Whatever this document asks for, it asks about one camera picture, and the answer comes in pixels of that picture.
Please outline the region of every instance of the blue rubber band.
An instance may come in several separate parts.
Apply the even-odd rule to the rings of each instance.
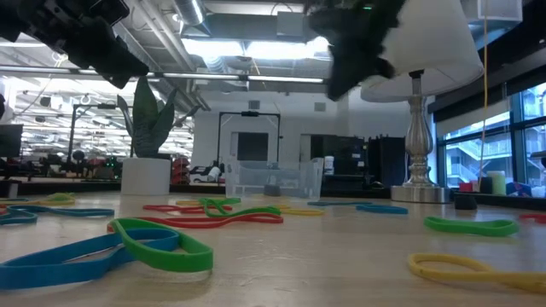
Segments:
[[[354,205],[372,205],[368,201],[310,201],[310,206],[354,206]]]
[[[362,205],[357,206],[357,210],[373,213],[408,214],[408,209],[397,206]]]
[[[178,232],[174,230],[130,229],[127,234],[135,240],[151,240],[143,244],[154,249],[173,251],[178,247]],[[0,289],[47,287],[101,278],[109,270],[135,260],[125,247],[105,258],[74,263],[67,261],[120,243],[118,234],[102,235],[9,260],[0,264]]]
[[[112,209],[56,209],[46,206],[14,205],[6,208],[6,214],[0,215],[0,225],[13,223],[35,223],[35,213],[53,213],[68,217],[111,217]]]

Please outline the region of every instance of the silver lamp base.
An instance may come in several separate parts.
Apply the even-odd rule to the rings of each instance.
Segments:
[[[450,190],[441,187],[391,187],[391,200],[444,204],[450,202]]]

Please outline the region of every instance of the wooden table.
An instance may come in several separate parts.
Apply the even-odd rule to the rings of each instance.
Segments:
[[[120,198],[119,194],[96,193],[77,197],[79,207],[114,208],[117,217],[164,217],[143,211],[142,205],[174,204],[200,196]],[[423,218],[516,219],[523,211],[481,206],[477,212],[456,212],[451,205],[393,204],[407,207],[409,215],[338,206],[326,208],[323,217],[285,216],[284,224],[233,223],[221,229],[184,230],[214,249],[212,273],[177,274],[134,262],[98,281],[0,292],[1,306],[546,305],[546,296],[502,285],[427,281],[406,267],[406,258],[413,252],[443,252],[475,258],[498,269],[545,271],[545,225],[523,223],[521,231],[508,238],[444,234],[425,228]],[[106,224],[103,218],[42,215],[35,225],[2,226],[0,262],[103,235]]]

